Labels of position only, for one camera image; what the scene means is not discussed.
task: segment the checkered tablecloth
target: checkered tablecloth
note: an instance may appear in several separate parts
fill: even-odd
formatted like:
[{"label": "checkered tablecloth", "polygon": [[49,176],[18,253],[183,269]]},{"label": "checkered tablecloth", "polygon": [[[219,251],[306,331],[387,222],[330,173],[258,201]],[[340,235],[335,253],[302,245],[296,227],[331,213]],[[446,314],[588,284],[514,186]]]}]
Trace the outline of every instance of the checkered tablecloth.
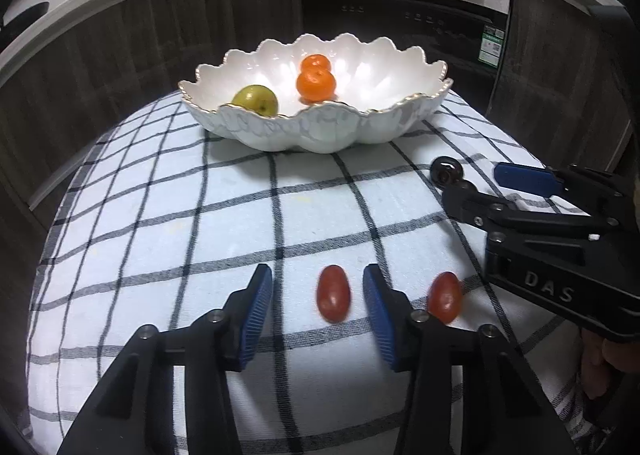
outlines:
[{"label": "checkered tablecloth", "polygon": [[[577,328],[482,283],[485,233],[450,222],[429,180],[442,155],[459,158],[482,192],[577,211],[498,187],[495,162],[540,163],[454,93],[401,138],[331,155],[264,153],[209,134],[178,93],[141,108],[94,146],[49,232],[28,336],[34,445],[56,452],[137,327],[187,326],[243,288],[259,262],[273,270],[272,309],[255,359],[228,377],[245,454],[393,452],[408,375],[387,369],[370,331],[362,270],[372,262],[415,307],[438,273],[455,272],[465,299],[453,325],[500,327],[572,436],[587,433]],[[316,308],[318,275],[331,263],[352,291],[336,325]],[[183,377],[176,369],[175,436],[185,453]],[[452,377],[456,448],[462,383]]]}]

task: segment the orange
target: orange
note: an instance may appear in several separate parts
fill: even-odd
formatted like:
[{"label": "orange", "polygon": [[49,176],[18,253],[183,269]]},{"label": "orange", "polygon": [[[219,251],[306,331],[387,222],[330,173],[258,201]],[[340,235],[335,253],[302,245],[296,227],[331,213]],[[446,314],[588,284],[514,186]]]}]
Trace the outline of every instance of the orange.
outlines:
[{"label": "orange", "polygon": [[323,67],[308,67],[298,76],[296,89],[306,101],[325,101],[334,96],[335,78]]},{"label": "orange", "polygon": [[312,66],[322,67],[323,69],[331,70],[331,62],[324,54],[310,54],[303,61],[300,62],[301,71]]}]

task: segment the white lettering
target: white lettering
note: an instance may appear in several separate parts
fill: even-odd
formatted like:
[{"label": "white lettering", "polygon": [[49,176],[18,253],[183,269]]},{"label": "white lettering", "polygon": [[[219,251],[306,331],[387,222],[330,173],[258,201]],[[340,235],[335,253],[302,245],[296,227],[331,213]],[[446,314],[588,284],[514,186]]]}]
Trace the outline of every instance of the white lettering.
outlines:
[{"label": "white lettering", "polygon": [[554,283],[551,280],[547,280],[545,285],[540,289],[542,292],[548,292],[551,296],[554,295]]},{"label": "white lettering", "polygon": [[538,275],[531,271],[527,271],[527,276],[524,277],[524,283],[529,287],[535,287],[538,284]]},{"label": "white lettering", "polygon": [[562,289],[562,296],[560,297],[560,299],[565,303],[569,303],[570,301],[572,301],[572,299],[574,299],[574,289],[570,287],[565,287],[564,289]]}]

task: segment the black appliance on counter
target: black appliance on counter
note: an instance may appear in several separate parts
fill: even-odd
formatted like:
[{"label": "black appliance on counter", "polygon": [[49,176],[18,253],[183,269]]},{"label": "black appliance on counter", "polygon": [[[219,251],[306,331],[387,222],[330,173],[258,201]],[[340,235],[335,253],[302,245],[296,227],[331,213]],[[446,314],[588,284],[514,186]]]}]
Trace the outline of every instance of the black appliance on counter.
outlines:
[{"label": "black appliance on counter", "polygon": [[485,113],[500,74],[511,0],[302,0],[303,29],[324,40],[388,36],[444,60],[453,90]]}]

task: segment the white bowl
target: white bowl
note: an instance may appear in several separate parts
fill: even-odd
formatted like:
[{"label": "white bowl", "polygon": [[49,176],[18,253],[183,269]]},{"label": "white bowl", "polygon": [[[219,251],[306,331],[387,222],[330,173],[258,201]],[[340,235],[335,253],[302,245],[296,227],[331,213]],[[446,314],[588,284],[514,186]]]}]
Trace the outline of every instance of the white bowl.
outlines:
[{"label": "white bowl", "polygon": [[[296,78],[302,59],[316,53],[331,61],[335,100],[306,105]],[[364,44],[349,33],[330,42],[303,34],[293,44],[265,40],[253,52],[232,49],[222,65],[200,65],[195,83],[178,86],[196,121],[218,136],[265,152],[299,146],[330,154],[352,143],[386,143],[430,117],[453,83],[446,73],[444,61],[428,64],[420,47],[400,51],[386,37]],[[275,93],[277,116],[230,103],[252,84]]]}]

